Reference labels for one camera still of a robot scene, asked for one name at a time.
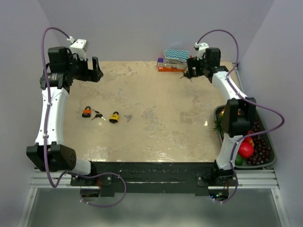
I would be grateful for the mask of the orange padlock keys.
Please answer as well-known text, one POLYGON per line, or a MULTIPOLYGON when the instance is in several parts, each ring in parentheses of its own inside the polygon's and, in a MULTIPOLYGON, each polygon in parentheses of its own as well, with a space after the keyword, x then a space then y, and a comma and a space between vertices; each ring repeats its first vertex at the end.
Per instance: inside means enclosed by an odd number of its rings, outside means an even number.
POLYGON ((100 111, 97 111, 97 110, 94 110, 94 109, 91 109, 94 113, 95 113, 95 116, 91 119, 91 120, 94 120, 96 118, 100 118, 102 120, 106 120, 103 116, 103 114, 100 112, 100 111))

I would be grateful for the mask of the silver yellow padlock keys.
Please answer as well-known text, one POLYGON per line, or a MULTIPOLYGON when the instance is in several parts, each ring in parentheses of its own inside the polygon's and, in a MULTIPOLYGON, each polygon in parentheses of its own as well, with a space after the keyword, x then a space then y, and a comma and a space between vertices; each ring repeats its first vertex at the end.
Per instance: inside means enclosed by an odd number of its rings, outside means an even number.
POLYGON ((126 118, 126 122, 129 123, 130 120, 132 119, 133 115, 132 114, 124 115, 124 117, 126 118))

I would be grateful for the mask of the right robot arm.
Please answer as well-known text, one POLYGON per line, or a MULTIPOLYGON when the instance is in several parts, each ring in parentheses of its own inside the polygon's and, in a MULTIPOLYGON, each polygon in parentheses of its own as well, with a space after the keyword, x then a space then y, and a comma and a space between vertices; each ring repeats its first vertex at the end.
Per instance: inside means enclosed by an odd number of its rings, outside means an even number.
POLYGON ((195 50, 197 56, 187 60, 187 72, 184 76, 188 79, 205 76, 219 89, 226 101, 221 118, 221 128, 224 133, 221 150, 210 173, 202 176, 204 182, 221 186, 234 175, 234 162, 241 141, 254 123, 255 99, 249 98, 245 101, 245 94, 233 82, 228 69, 220 65, 220 49, 202 43, 195 44, 195 50))

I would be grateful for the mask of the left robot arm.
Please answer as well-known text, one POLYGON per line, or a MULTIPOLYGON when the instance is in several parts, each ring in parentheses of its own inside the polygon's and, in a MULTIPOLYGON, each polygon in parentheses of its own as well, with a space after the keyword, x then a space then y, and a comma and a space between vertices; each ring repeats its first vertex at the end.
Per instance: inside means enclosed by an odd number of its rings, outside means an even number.
POLYGON ((70 47, 48 49, 49 63, 40 78, 43 108, 35 144, 26 149, 27 157, 42 172, 62 171, 81 175, 86 185, 98 181, 92 163, 76 157, 74 149, 64 143, 63 122, 65 107, 74 80, 99 82, 103 77, 98 58, 92 57, 93 68, 88 68, 83 42, 70 47))

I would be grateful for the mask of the orange padlock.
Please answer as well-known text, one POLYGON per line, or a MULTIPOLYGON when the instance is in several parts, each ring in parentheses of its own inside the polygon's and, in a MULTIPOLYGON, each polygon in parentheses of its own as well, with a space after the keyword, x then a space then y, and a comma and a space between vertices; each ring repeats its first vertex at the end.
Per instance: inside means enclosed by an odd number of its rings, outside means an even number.
POLYGON ((90 106, 86 106, 82 112, 81 115, 83 118, 90 118, 91 117, 91 107, 90 106))

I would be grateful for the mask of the yellow padlock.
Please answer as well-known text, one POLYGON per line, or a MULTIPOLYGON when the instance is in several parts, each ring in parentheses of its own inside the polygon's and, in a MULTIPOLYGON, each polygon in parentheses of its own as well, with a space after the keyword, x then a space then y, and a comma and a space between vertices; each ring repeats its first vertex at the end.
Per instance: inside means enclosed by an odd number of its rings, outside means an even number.
POLYGON ((117 123, 118 121, 119 121, 119 112, 115 111, 109 117, 109 122, 110 123, 117 123))

